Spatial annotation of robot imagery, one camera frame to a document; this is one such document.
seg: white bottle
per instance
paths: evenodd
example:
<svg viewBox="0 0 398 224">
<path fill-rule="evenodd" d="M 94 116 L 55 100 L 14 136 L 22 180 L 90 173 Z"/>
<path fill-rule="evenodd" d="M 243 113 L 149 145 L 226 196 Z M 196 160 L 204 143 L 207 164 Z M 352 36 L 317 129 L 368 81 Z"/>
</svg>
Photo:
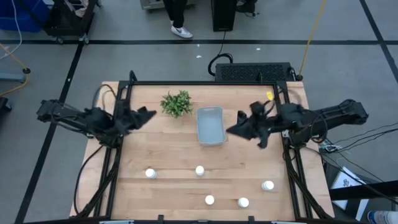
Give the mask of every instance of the white bottle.
<svg viewBox="0 0 398 224">
<path fill-rule="evenodd" d="M 274 183 L 272 181 L 267 180 L 261 184 L 261 188 L 263 190 L 272 190 L 274 188 Z"/>
<path fill-rule="evenodd" d="M 205 202 L 208 205 L 213 205 L 214 204 L 214 197 L 211 195 L 207 195 L 205 198 Z"/>
<path fill-rule="evenodd" d="M 239 198 L 238 205 L 241 208 L 246 208 L 247 206 L 249 206 L 249 200 L 247 198 Z"/>
<path fill-rule="evenodd" d="M 154 178 L 156 178 L 157 173 L 156 173 L 156 171 L 155 171 L 154 169 L 147 169 L 147 170 L 145 171 L 145 175 L 146 175 L 148 178 L 150 178 L 150 179 L 154 179 Z"/>
<path fill-rule="evenodd" d="M 195 172 L 197 173 L 198 177 L 203 177 L 205 175 L 205 168 L 203 168 L 203 166 L 197 166 Z"/>
</svg>

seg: potted plant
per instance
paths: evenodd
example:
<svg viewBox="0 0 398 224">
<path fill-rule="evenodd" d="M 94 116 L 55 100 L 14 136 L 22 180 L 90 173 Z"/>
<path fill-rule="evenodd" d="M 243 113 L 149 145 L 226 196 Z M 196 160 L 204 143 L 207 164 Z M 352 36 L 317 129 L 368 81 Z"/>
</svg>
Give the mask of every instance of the potted plant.
<svg viewBox="0 0 398 224">
<path fill-rule="evenodd" d="M 170 92 L 163 96 L 164 100 L 160 102 L 163 107 L 163 113 L 171 115 L 173 118 L 178 118 L 184 113 L 192 114 L 192 103 L 188 91 L 180 90 L 180 93 L 173 96 Z"/>
</svg>

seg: wooden table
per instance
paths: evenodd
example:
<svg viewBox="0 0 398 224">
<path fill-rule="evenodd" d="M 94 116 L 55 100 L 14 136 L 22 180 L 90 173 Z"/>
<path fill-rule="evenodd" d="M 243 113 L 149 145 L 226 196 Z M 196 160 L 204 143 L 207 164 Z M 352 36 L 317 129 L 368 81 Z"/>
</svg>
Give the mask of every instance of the wooden table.
<svg viewBox="0 0 398 224">
<path fill-rule="evenodd" d="M 118 82 L 106 83 L 117 90 Z M 301 101 L 308 107 L 302 83 L 288 83 L 288 88 L 291 102 Z M 175 94 L 178 90 L 189 91 L 195 112 L 174 119 L 161 113 L 160 101 L 168 91 Z M 164 215 L 165 220 L 248 220 L 252 215 L 256 221 L 294 220 L 280 134 L 271 134 L 264 150 L 256 146 L 258 139 L 247 141 L 230 134 L 222 146 L 216 147 L 200 146 L 197 139 L 198 108 L 221 106 L 227 128 L 236 123 L 238 110 L 250 114 L 250 103 L 265 101 L 267 91 L 272 91 L 272 87 L 134 86 L 132 109 L 146 106 L 158 114 L 142 129 L 124 137 L 112 219 L 156 220 L 158 215 Z M 105 94 L 104 102 L 106 111 L 112 113 L 112 94 Z M 307 146 L 317 149 L 313 142 Z M 85 159 L 97 148 L 98 142 L 89 140 Z M 104 152 L 102 150 L 89 161 L 81 175 L 79 209 L 98 188 Z M 309 191 L 325 211 L 334 216 L 320 156 L 308 150 L 301 150 L 301 155 Z M 195 175 L 199 165 L 206 170 L 203 177 Z M 148 168 L 157 171 L 156 179 L 145 177 L 144 171 Z M 265 192 L 261 189 L 265 180 L 274 182 L 273 190 Z M 301 216 L 304 217 L 298 187 L 297 191 Z M 207 195 L 215 197 L 214 205 L 205 203 Z M 248 208 L 238 207 L 237 199 L 241 197 L 249 199 Z M 104 214 L 107 198 L 106 192 L 101 214 Z"/>
</svg>

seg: concrete floor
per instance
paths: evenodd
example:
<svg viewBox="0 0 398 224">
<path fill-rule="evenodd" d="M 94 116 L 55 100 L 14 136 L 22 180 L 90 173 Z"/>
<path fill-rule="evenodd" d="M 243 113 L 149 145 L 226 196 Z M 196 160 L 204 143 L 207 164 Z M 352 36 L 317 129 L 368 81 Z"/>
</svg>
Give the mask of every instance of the concrete floor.
<svg viewBox="0 0 398 224">
<path fill-rule="evenodd" d="M 385 40 L 398 40 L 395 0 L 367 1 Z M 256 19 L 236 15 L 231 40 L 306 40 L 319 13 L 319 0 L 260 0 Z M 185 12 L 186 27 L 194 39 L 222 39 L 213 32 L 209 0 Z M 17 40 L 15 32 L 1 31 L 1 40 Z M 48 40 L 43 32 L 23 33 L 25 40 Z M 90 40 L 176 40 L 164 10 L 148 14 L 139 1 L 103 0 L 97 9 Z M 359 0 L 328 1 L 315 40 L 377 40 Z M 23 44 L 16 52 L 32 70 L 29 84 L 11 93 L 14 109 L 0 125 L 0 223 L 14 222 L 39 156 L 49 124 L 36 120 L 42 99 L 59 98 L 77 45 Z M 126 80 L 134 70 L 139 80 L 212 80 L 208 62 L 218 53 L 218 44 L 100 45 L 84 46 L 67 103 L 83 109 L 103 81 Z M 398 60 L 398 46 L 389 45 Z M 235 62 L 290 62 L 299 70 L 304 45 L 226 44 L 223 52 Z M 0 71 L 20 73 L 11 58 L 0 61 Z M 308 102 L 313 109 L 336 105 L 347 98 L 363 103 L 369 113 L 362 126 L 331 130 L 332 141 L 397 122 L 398 84 L 379 45 L 312 45 L 303 71 Z M 3 92 L 15 83 L 0 83 Z M 345 155 L 382 180 L 397 180 L 397 134 L 387 134 Z M 82 163 L 86 139 L 57 128 L 39 183 L 27 212 L 26 222 L 67 218 L 73 188 Z M 339 160 L 364 176 L 350 163 Z"/>
</svg>

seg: yellow cable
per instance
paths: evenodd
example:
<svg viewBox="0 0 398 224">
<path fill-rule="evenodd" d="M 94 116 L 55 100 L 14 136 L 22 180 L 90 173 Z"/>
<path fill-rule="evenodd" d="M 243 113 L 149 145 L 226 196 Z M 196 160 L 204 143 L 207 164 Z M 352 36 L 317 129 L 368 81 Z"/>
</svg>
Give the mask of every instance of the yellow cable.
<svg viewBox="0 0 398 224">
<path fill-rule="evenodd" d="M 299 75 L 302 75 L 305 62 L 307 61 L 308 48 L 309 48 L 309 46 L 311 44 L 312 36 L 315 33 L 315 31 L 317 30 L 317 28 L 318 28 L 318 23 L 319 23 L 319 20 L 321 19 L 322 15 L 323 15 L 323 11 L 325 10 L 325 6 L 326 6 L 326 0 L 323 0 L 322 6 L 321 6 L 321 11 L 319 12 L 319 15 L 318 15 L 317 20 L 315 21 L 315 24 L 313 25 L 310 38 L 309 38 L 309 40 L 307 42 L 307 46 L 305 47 L 305 53 L 304 53 L 303 62 L 301 64 L 300 72 L 298 73 Z"/>
<path fill-rule="evenodd" d="M 13 53 L 11 53 L 10 51 L 8 51 L 7 48 L 5 48 L 5 47 L 3 46 L 3 44 L 0 44 L 0 47 L 1 47 L 5 52 L 7 52 L 16 62 L 18 62 L 24 69 L 27 69 L 26 65 L 24 65 L 17 57 L 15 57 L 15 55 L 14 55 Z M 22 87 L 24 87 L 24 86 L 26 86 L 28 80 L 29 80 L 29 74 L 26 74 L 26 78 L 25 78 L 25 81 L 23 82 L 23 84 L 21 84 L 21 85 L 15 87 L 15 88 L 13 88 L 13 89 L 11 89 L 11 90 L 5 91 L 4 93 L 1 93 L 1 94 L 0 94 L 0 97 L 6 95 L 6 94 L 8 94 L 8 93 L 11 93 L 11 92 L 13 92 L 13 91 L 16 91 L 16 90 L 18 90 L 18 89 L 20 89 L 20 88 L 22 88 Z"/>
</svg>

